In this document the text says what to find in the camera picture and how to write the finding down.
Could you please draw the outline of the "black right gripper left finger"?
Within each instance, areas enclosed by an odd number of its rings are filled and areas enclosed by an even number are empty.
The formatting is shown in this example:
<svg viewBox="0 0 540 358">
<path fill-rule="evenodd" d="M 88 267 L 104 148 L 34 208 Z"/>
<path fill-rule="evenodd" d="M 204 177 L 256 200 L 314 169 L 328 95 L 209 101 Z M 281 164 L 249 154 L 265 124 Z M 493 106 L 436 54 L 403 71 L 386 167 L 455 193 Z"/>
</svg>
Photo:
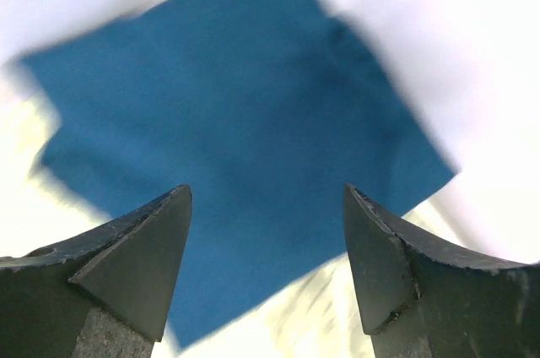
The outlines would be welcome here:
<svg viewBox="0 0 540 358">
<path fill-rule="evenodd" d="M 160 341 L 191 219 L 192 191 L 180 185 L 80 235 L 2 259 L 2 342 L 74 339 L 92 307 Z"/>
</svg>

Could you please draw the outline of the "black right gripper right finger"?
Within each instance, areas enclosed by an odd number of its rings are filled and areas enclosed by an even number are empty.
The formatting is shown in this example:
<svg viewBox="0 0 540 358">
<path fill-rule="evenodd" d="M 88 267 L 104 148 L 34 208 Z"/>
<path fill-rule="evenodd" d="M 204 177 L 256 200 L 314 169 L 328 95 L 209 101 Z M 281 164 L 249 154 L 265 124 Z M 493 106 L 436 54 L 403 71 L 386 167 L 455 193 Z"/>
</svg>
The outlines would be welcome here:
<svg viewBox="0 0 540 358">
<path fill-rule="evenodd" d="M 395 216 L 347 185 L 345 243 L 363 330 L 383 334 L 416 306 L 486 323 L 504 317 L 518 334 L 539 330 L 539 266 L 475 252 Z"/>
</svg>

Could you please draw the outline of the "blue t-shirt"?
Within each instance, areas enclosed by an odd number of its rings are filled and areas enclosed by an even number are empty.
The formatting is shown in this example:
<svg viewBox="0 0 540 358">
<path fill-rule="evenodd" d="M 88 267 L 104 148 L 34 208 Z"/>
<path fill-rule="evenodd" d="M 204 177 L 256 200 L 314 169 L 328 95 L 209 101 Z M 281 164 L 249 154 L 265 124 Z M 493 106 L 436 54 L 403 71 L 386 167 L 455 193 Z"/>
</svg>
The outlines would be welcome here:
<svg viewBox="0 0 540 358">
<path fill-rule="evenodd" d="M 192 188 L 184 344 L 342 253 L 346 184 L 404 214 L 452 176 L 316 0 L 168 0 L 23 64 L 62 119 L 43 162 L 78 195 L 118 217 Z"/>
</svg>

